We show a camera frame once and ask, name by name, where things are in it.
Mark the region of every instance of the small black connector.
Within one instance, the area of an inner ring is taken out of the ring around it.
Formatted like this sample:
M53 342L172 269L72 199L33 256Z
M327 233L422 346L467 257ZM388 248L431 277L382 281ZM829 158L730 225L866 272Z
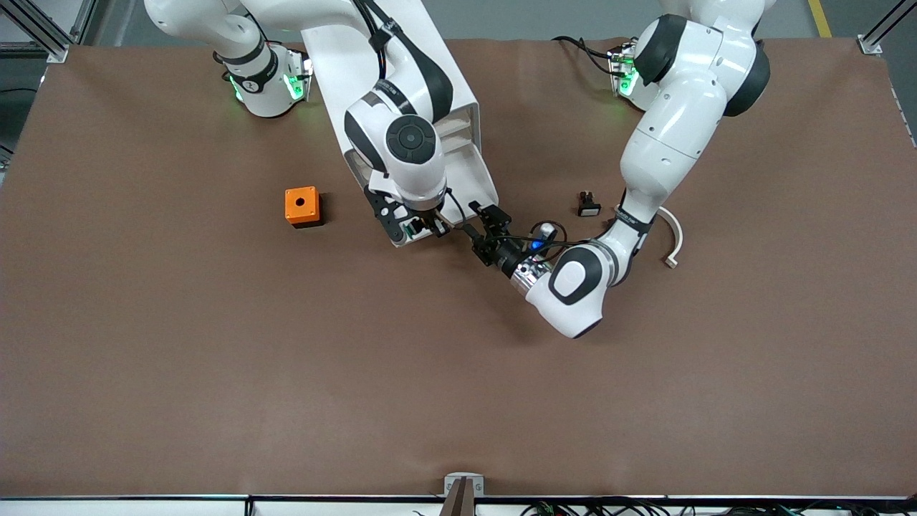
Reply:
M602 205L592 200L592 192L580 192L580 206L576 214L580 217L598 217L602 213Z

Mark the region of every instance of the orange cube with holes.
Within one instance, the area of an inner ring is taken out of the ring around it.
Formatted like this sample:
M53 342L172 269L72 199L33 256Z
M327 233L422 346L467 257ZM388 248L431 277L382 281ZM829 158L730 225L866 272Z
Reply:
M287 222L296 229L313 228L325 224L322 217L322 197L314 186L291 188L286 191Z

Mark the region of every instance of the brown tabletop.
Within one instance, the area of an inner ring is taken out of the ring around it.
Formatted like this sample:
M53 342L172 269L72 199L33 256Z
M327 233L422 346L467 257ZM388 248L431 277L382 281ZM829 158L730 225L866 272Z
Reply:
M597 233L639 113L570 46L449 46L515 229ZM657 225L574 342L464 236L394 249L318 96L258 119L206 48L73 48L0 190L0 495L912 494L915 151L882 60L767 50L668 203L681 265Z

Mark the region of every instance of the gray floor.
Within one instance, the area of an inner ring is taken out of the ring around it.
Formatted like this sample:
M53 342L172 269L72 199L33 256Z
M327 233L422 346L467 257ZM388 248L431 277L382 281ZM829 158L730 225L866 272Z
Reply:
M61 2L63 0L42 0ZM74 4L73 0L65 3ZM874 25L896 0L823 0L836 36L854 36ZM632 36L659 15L650 0L425 0L444 38L550 39L565 34L586 39ZM100 0L86 42L106 46L190 45L160 32L149 21L143 0ZM268 29L272 39L296 40L293 33ZM818 35L807 0L778 0L765 15L763 38L811 38ZM917 14L905 20L883 43L885 58L905 113L917 118ZM36 87L44 63L35 59L0 59L0 89ZM0 144L14 149L31 107L32 94L0 94Z

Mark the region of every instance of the yellow line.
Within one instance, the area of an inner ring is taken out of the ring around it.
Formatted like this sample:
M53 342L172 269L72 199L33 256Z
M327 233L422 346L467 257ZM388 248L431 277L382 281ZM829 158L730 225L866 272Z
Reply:
M824 17L821 0L809 0L809 8L812 10L812 17L815 18L818 35L822 38L831 38L831 28L828 27L828 18Z

